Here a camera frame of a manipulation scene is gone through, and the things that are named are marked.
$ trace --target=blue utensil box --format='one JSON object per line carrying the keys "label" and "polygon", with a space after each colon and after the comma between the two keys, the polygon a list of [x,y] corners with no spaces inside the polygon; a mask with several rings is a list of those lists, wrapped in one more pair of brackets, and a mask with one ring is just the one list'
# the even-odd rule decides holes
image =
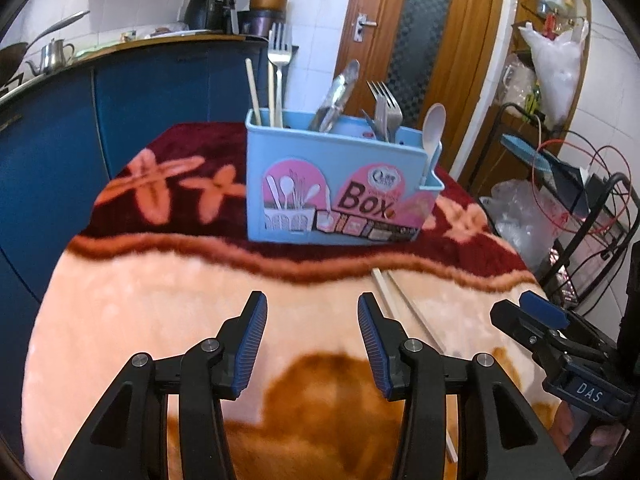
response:
{"label": "blue utensil box", "polygon": [[[269,111],[260,110],[262,124]],[[422,133],[372,138],[364,119],[342,116],[328,134],[307,131],[314,114],[284,111],[287,128],[257,126],[249,110],[246,211],[249,240],[371,245],[414,240],[444,189]]]}

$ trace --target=clear plastic bag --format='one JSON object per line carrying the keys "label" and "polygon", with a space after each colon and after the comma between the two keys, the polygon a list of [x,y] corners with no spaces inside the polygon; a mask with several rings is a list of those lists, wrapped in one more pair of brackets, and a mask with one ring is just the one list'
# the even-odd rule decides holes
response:
{"label": "clear plastic bag", "polygon": [[561,124],[569,115],[575,90],[580,79],[580,59],[584,40],[589,30],[585,20],[580,37],[574,41],[573,30],[550,40],[533,30],[531,23],[519,27],[522,37],[531,47],[533,65],[540,82],[542,109],[549,118],[550,126]]}
{"label": "clear plastic bag", "polygon": [[[540,211],[531,183],[526,180],[501,182],[493,187],[491,197],[482,197],[481,201],[498,234],[516,249],[531,272],[538,270],[561,229]],[[554,222],[564,225],[565,209],[546,190],[538,194],[538,202]]]}

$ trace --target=human hand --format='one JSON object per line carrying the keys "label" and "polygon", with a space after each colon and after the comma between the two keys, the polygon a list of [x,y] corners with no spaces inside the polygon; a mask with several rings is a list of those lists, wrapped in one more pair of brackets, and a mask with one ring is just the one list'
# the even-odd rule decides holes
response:
{"label": "human hand", "polygon": [[[560,453],[564,454],[569,449],[569,435],[573,430],[574,415],[569,408],[569,404],[563,401],[558,406],[556,418],[549,429],[549,435],[560,450]],[[610,452],[613,454],[624,431],[625,427],[622,424],[600,426],[591,433],[591,445],[610,448]]]}

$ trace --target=kettle spout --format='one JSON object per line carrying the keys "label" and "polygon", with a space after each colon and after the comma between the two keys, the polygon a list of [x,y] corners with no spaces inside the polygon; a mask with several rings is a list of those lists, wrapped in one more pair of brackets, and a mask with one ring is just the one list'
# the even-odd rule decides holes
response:
{"label": "kettle spout", "polygon": [[28,60],[28,61],[25,61],[25,63],[29,65],[29,68],[31,68],[31,72],[33,73],[34,76],[40,75],[40,69],[36,68],[33,61]]}

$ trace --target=air fryer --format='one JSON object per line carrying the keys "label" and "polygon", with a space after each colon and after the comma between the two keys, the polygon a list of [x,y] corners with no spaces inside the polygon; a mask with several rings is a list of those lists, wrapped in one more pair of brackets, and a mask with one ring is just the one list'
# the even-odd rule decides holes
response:
{"label": "air fryer", "polygon": [[235,0],[189,0],[184,22],[190,30],[212,30],[220,34],[238,34]]}

